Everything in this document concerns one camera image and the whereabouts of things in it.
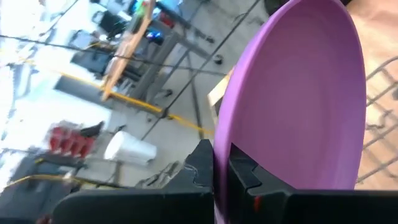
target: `metal rack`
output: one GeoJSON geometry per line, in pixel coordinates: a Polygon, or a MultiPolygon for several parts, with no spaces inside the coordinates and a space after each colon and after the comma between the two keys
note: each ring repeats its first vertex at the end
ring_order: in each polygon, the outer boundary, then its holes
{"type": "Polygon", "coordinates": [[[397,106],[394,105],[398,93],[398,80],[388,69],[394,64],[398,65],[398,57],[385,61],[366,77],[367,118],[356,186],[359,189],[398,188],[398,169],[394,167],[398,161],[398,141],[394,140],[398,139],[394,137],[394,132],[398,130],[398,102],[397,106]],[[372,83],[378,83],[377,90],[372,91],[372,83]],[[378,120],[370,121],[375,113],[378,120]]]}

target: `gray floor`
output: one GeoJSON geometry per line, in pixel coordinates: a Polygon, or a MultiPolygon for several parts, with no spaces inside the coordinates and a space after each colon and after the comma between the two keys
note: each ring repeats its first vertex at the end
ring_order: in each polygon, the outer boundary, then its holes
{"type": "MultiPolygon", "coordinates": [[[[185,0],[183,15],[185,17],[190,17],[190,15],[194,13],[194,9],[197,8],[199,2],[199,0],[185,0]]],[[[204,33],[215,37],[216,43],[213,45],[204,41],[199,41],[199,44],[209,52],[214,50],[234,26],[236,23],[234,18],[246,12],[254,0],[212,0],[211,2],[212,3],[202,5],[192,20],[192,23],[204,31],[204,33]]],[[[78,2],[58,24],[58,34],[55,43],[64,44],[70,37],[70,30],[95,29],[95,25],[90,22],[91,14],[94,12],[95,9],[89,6],[88,1],[78,2]]],[[[217,52],[224,56],[224,63],[222,65],[215,65],[213,62],[210,62],[205,69],[227,73],[232,68],[238,61],[246,44],[260,27],[256,22],[256,17],[261,18],[263,21],[267,20],[262,2],[256,6],[248,18],[217,52]]],[[[51,64],[52,68],[55,66],[57,69],[66,71],[72,75],[78,75],[80,77],[86,77],[88,80],[93,80],[91,74],[86,70],[76,65],[69,64],[72,55],[73,52],[69,50],[46,47],[46,49],[37,56],[36,61],[43,62],[43,67],[47,68],[47,66],[51,64]]],[[[198,68],[204,62],[202,58],[198,58],[194,54],[191,54],[191,57],[194,68],[198,68]]],[[[29,124],[31,127],[42,127],[41,131],[33,131],[37,133],[36,137],[32,137],[32,141],[35,142],[34,144],[39,144],[37,142],[43,139],[45,130],[51,123],[61,119],[87,125],[95,124],[105,119],[108,120],[107,130],[109,131],[112,131],[116,126],[127,124],[126,131],[137,138],[143,137],[153,123],[153,121],[150,123],[147,122],[147,118],[152,117],[152,115],[148,115],[145,112],[137,113],[136,110],[128,108],[124,104],[116,104],[115,110],[110,111],[52,90],[58,78],[59,75],[55,72],[42,72],[36,75],[34,80],[36,88],[34,88],[33,94],[28,97],[29,100],[25,100],[25,102],[19,105],[20,108],[23,108],[23,110],[19,111],[24,111],[20,112],[19,116],[25,118],[25,123],[31,123],[29,124]]],[[[158,101],[157,103],[159,106],[167,106],[188,82],[189,78],[190,74],[187,70],[176,71],[166,83],[166,88],[172,89],[175,94],[169,98],[158,101]]],[[[206,96],[221,79],[221,76],[200,73],[194,81],[197,90],[201,122],[206,129],[214,130],[214,124],[206,96]]],[[[192,87],[190,86],[171,107],[170,112],[196,123],[192,99],[192,87]]],[[[23,129],[29,130],[26,126],[23,125],[23,129]]],[[[198,131],[182,126],[176,121],[162,119],[145,139],[145,141],[158,147],[159,153],[157,158],[148,167],[123,166],[121,183],[134,185],[140,179],[149,177],[163,169],[169,162],[176,160],[183,161],[186,156],[194,150],[199,140],[198,131]]],[[[79,175],[92,179],[106,180],[113,173],[114,164],[112,163],[101,161],[92,161],[90,163],[91,168],[81,172],[79,175]]]]}

